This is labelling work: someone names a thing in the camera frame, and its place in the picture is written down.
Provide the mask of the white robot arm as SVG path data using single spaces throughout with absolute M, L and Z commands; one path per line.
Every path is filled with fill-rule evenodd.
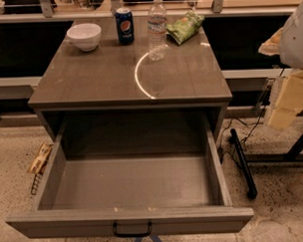
M 284 130 L 303 111 L 303 1 L 285 25 L 260 45 L 259 53 L 279 55 L 280 62 L 291 68 L 290 74 L 273 85 L 265 121 L 274 129 Z

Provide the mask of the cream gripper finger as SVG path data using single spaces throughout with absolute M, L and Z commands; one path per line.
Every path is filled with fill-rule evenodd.
M 272 86 L 269 102 L 266 125 L 277 130 L 289 127 L 303 111 L 303 71 L 279 77 Z
M 267 41 L 262 43 L 259 47 L 259 53 L 262 55 L 273 56 L 280 54 L 280 39 L 283 29 L 277 30 Z

